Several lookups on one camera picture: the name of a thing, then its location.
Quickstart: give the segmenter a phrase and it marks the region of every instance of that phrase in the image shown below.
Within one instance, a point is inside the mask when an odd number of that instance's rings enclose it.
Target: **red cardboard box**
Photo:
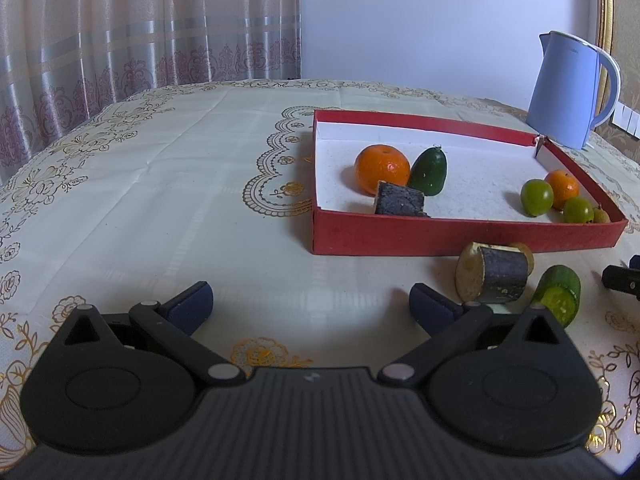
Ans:
[[[447,156],[443,191],[425,197],[431,218],[373,214],[374,198],[357,187],[353,162],[370,144],[396,147],[413,163],[425,149]],[[566,224],[562,214],[530,218],[520,189],[566,169],[580,195],[609,214],[609,224]],[[434,117],[316,110],[314,118],[314,254],[445,256],[469,242],[519,241],[534,252],[613,247],[627,220],[612,199],[549,139],[485,124]]]

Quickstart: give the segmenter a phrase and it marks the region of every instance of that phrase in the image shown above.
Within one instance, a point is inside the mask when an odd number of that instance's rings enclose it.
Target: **kettle body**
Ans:
[[[540,41],[544,57],[526,122],[538,133],[579,150],[590,130],[613,113],[620,97],[620,67],[600,47],[571,34],[552,30],[540,34]],[[609,74],[611,92],[594,116],[601,64]]]

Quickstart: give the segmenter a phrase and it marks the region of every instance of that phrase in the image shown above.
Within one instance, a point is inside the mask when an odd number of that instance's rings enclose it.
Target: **table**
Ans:
[[[415,282],[456,299],[455,258],[313,256],[315,108],[435,115],[531,131],[491,100],[379,83],[213,82],[141,92],[25,165],[0,189],[0,468],[33,447],[18,395],[78,304],[124,312],[197,280],[214,289],[194,338],[249,372],[255,365],[368,365],[424,341],[407,295]],[[603,391],[589,449],[618,471],[640,452],[638,302],[600,273],[640,253],[640,168],[600,137],[568,150],[629,218],[617,246],[536,256],[582,279],[568,328]],[[529,287],[511,310],[530,299]]]

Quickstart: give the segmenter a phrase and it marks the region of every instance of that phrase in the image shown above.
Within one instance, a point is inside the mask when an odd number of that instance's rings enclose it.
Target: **large orange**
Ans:
[[[370,195],[377,193],[379,180],[406,186],[411,171],[402,152],[386,144],[367,146],[357,156],[353,167],[358,185]]]
[[[551,171],[545,180],[554,190],[554,208],[562,209],[564,203],[580,194],[580,184],[578,180],[565,170]]]

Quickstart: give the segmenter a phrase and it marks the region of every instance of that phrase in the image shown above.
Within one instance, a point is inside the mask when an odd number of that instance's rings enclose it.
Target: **kettle handle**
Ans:
[[[591,124],[589,126],[590,130],[593,130],[596,126],[599,126],[604,121],[609,119],[609,116],[613,113],[613,109],[616,107],[616,103],[620,98],[620,67],[618,66],[615,59],[613,59],[609,54],[607,54],[604,50],[602,50],[599,46],[591,45],[598,56],[600,57],[600,63],[604,65],[604,68],[607,69],[607,73],[609,74],[609,78],[611,79],[611,92],[609,93],[609,101],[602,109],[602,111],[597,114]]]

